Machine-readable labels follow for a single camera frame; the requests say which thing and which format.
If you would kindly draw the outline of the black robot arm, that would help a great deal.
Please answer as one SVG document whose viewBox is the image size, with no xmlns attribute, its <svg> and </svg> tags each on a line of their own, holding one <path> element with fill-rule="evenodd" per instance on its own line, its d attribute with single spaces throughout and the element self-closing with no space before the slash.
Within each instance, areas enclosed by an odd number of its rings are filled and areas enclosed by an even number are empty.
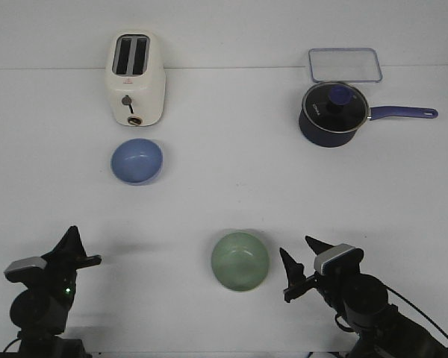
<svg viewBox="0 0 448 358">
<path fill-rule="evenodd" d="M 68 228 L 46 254 L 13 261 L 4 276 L 26 290 L 10 307 L 10 320 L 19 328 L 19 357 L 91 357 L 81 339 L 60 337 L 75 300 L 79 269 L 97 266 L 99 255 L 87 255 L 78 227 Z"/>
<path fill-rule="evenodd" d="M 447 347 L 390 303 L 392 288 L 361 272 L 362 249 L 311 236 L 305 242 L 315 254 L 311 276 L 285 249 L 279 250 L 287 276 L 284 300 L 289 303 L 316 290 L 335 311 L 335 324 L 358 335 L 348 357 L 448 357 Z"/>
</svg>

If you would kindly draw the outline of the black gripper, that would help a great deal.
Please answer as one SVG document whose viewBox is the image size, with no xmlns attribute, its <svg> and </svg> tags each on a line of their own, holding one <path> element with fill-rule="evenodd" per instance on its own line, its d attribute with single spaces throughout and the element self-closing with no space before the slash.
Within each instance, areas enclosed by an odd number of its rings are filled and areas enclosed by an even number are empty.
<svg viewBox="0 0 448 358">
<path fill-rule="evenodd" d="M 72 225 L 51 251 L 25 268 L 23 283 L 28 288 L 45 289 L 55 298 L 74 298 L 78 270 L 101 262 L 100 255 L 87 256 L 78 227 Z"/>
<path fill-rule="evenodd" d="M 316 256 L 334 247 L 311 236 L 305 236 L 305 241 Z M 322 276 L 315 272 L 313 275 L 306 277 L 304 275 L 305 267 L 302 263 L 295 261 L 283 248 L 279 249 L 279 253 L 287 276 L 287 288 L 283 291 L 286 303 L 301 297 L 311 289 L 316 289 L 331 308 L 334 310 L 343 309 L 343 284 L 346 279 L 361 272 L 359 266 L 338 268 L 330 276 Z"/>
</svg>

